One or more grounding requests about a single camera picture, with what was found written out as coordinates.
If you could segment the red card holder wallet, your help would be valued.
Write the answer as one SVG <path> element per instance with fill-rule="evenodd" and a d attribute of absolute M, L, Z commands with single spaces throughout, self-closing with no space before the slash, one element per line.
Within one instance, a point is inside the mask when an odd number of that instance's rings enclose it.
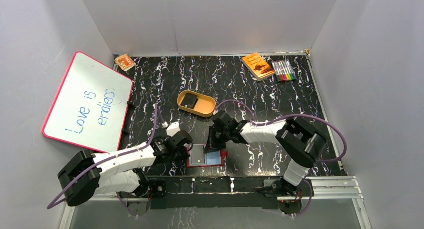
<path fill-rule="evenodd" d="M 228 152 L 224 150 L 205 153 L 205 145 L 195 144 L 188 152 L 187 166 L 189 168 L 220 167 L 225 164 Z"/>

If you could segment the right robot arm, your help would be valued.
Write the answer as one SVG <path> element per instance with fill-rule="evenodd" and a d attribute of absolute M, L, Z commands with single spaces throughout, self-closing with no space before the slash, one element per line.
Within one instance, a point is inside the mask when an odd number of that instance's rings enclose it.
<path fill-rule="evenodd" d="M 258 192 L 269 195 L 295 196 L 302 188 L 301 182 L 314 167 L 327 145 L 327 138 L 300 115 L 273 122 L 237 121 L 228 113 L 219 111 L 213 116 L 213 125 L 204 152 L 212 153 L 235 144 L 271 143 L 280 145 L 290 156 L 287 170 L 276 185 L 265 185 Z"/>

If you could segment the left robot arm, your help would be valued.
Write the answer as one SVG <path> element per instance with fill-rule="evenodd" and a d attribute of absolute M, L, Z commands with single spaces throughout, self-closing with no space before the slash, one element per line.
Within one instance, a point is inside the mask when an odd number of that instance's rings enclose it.
<path fill-rule="evenodd" d="M 191 135 L 172 123 L 165 135 L 116 152 L 78 152 L 58 173 L 64 202 L 70 207 L 80 206 L 93 196 L 109 193 L 129 193 L 144 197 L 149 183 L 141 170 L 189 157 Z"/>

